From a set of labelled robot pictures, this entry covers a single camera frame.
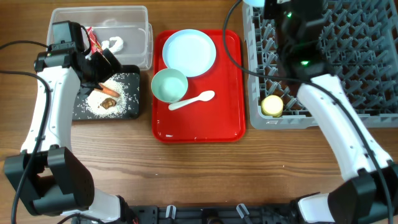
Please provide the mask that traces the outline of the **red snack wrapper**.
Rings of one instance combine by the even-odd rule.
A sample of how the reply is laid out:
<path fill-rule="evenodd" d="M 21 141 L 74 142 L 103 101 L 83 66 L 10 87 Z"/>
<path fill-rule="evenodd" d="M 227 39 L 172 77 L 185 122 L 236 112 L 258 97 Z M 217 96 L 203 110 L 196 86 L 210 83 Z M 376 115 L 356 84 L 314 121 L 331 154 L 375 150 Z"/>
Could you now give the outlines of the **red snack wrapper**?
<path fill-rule="evenodd" d="M 88 27 L 88 28 L 86 28 L 86 31 L 88 33 L 88 38 L 90 41 L 90 43 L 89 43 L 90 53 L 94 54 L 96 52 L 99 52 L 102 54 L 103 49 L 102 49 L 101 44 L 99 43 L 98 38 L 94 32 L 94 28 Z"/>

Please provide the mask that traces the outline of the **brown food scrap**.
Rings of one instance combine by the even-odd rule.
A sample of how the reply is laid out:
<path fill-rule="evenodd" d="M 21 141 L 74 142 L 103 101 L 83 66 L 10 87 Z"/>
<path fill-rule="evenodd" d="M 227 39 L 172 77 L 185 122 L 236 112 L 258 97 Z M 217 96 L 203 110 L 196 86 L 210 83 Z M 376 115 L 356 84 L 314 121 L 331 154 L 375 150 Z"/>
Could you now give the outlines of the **brown food scrap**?
<path fill-rule="evenodd" d="M 100 106 L 103 107 L 104 109 L 108 110 L 111 107 L 116 106 L 117 101 L 113 98 L 106 98 Z"/>

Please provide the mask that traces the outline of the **orange carrot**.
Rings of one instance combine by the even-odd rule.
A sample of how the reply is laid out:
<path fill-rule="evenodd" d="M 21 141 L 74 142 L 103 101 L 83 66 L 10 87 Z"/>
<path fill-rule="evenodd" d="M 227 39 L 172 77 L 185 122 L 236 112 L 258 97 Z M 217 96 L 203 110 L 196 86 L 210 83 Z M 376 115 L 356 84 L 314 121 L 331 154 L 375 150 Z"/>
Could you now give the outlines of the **orange carrot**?
<path fill-rule="evenodd" d="M 97 89 L 96 89 L 97 91 L 102 92 L 102 93 L 104 93 L 104 94 L 106 94 L 106 95 L 115 97 L 115 98 L 119 98 L 119 97 L 120 97 L 120 94 L 119 94 L 118 92 L 109 89 L 108 87 L 104 86 L 102 83 L 100 83 L 99 86 L 100 86 L 101 88 L 100 88 L 100 89 L 97 88 Z"/>

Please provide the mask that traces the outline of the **white tissue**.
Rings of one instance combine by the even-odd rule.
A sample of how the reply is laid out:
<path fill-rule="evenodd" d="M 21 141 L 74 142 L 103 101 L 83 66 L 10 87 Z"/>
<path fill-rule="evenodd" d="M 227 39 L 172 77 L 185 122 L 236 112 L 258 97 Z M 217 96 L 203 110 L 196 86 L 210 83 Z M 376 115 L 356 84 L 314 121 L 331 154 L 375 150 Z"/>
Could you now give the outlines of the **white tissue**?
<path fill-rule="evenodd" d="M 124 47 L 124 41 L 119 36 L 110 37 L 108 40 L 101 42 L 103 50 L 108 49 L 112 54 L 120 52 Z"/>

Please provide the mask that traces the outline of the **green bowl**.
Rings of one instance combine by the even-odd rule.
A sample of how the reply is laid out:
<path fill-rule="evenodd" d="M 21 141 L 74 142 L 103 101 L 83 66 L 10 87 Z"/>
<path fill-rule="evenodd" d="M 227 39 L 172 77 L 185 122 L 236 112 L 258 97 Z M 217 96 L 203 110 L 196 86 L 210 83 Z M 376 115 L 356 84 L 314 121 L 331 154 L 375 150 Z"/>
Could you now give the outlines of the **green bowl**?
<path fill-rule="evenodd" d="M 187 77 L 179 70 L 165 68 L 158 71 L 151 81 L 152 94 L 164 103 L 180 101 L 188 90 Z"/>

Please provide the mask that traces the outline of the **light blue plate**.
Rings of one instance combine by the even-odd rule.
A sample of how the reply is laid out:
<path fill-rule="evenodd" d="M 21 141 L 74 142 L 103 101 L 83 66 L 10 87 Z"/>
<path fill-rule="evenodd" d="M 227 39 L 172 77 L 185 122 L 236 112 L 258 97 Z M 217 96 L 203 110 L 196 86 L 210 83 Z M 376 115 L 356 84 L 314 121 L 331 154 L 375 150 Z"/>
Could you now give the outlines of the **light blue plate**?
<path fill-rule="evenodd" d="M 216 47 L 209 35 L 195 29 L 176 31 L 166 41 L 162 58 L 167 68 L 187 78 L 206 73 L 216 60 Z"/>

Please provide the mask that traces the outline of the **white plastic spoon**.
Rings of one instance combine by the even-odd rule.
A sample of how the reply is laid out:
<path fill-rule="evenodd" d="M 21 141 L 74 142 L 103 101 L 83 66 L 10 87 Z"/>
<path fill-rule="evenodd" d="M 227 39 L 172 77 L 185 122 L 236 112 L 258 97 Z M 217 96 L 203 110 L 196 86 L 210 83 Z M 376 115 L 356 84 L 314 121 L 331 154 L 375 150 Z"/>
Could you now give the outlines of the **white plastic spoon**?
<path fill-rule="evenodd" d="M 170 111 L 174 111 L 174 110 L 177 110 L 179 108 L 182 108 L 184 106 L 187 106 L 187 105 L 197 102 L 197 101 L 210 101 L 214 97 L 215 97 L 215 92 L 213 90 L 203 91 L 202 93 L 200 93 L 198 96 L 196 96 L 194 98 L 190 98 L 187 100 L 183 100 L 183 101 L 179 101 L 179 102 L 170 104 L 168 109 Z"/>

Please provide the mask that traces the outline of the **yellow cup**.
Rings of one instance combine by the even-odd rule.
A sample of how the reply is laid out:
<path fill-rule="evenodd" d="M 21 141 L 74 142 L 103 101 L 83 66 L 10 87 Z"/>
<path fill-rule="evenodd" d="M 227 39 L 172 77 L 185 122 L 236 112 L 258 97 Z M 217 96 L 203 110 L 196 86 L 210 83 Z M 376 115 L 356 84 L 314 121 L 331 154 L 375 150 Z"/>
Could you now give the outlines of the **yellow cup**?
<path fill-rule="evenodd" d="M 284 109 L 284 103 L 279 96 L 269 95 L 261 101 L 263 115 L 280 117 Z"/>

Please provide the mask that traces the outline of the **light blue bowl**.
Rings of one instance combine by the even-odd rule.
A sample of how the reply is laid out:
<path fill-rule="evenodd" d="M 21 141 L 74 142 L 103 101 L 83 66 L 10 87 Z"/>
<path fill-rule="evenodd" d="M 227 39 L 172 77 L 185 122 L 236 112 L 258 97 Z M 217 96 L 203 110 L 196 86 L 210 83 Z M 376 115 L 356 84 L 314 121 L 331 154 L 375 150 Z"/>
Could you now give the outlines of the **light blue bowl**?
<path fill-rule="evenodd" d="M 243 2 L 252 7 L 264 7 L 266 0 L 243 0 Z"/>

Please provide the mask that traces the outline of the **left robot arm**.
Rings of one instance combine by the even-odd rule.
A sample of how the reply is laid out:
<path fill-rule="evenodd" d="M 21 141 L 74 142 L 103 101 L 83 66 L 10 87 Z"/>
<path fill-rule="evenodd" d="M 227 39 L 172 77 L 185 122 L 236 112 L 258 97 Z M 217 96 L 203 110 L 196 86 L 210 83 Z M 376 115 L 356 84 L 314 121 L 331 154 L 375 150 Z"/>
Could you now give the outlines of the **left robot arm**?
<path fill-rule="evenodd" d="M 33 216 L 64 215 L 97 223 L 139 223 L 121 196 L 94 186 L 90 171 L 73 155 L 71 128 L 75 98 L 90 94 L 121 69 L 109 51 L 90 58 L 75 47 L 38 54 L 33 77 L 37 99 L 30 131 L 17 156 L 6 158 L 4 173 L 16 194 L 11 223 L 19 202 Z"/>

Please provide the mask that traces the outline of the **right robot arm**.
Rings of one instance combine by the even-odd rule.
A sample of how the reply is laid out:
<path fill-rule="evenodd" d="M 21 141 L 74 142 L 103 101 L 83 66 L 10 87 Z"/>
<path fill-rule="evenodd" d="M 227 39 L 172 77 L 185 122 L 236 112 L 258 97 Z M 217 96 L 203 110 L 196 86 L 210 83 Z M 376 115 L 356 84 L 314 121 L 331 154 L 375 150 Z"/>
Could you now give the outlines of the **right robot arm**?
<path fill-rule="evenodd" d="M 343 178 L 332 192 L 301 198 L 301 217 L 307 223 L 391 222 L 397 215 L 397 164 L 369 133 L 318 47 L 323 3 L 270 0 L 264 17 L 275 22 L 278 77 L 298 85 L 297 98 L 317 121 Z"/>

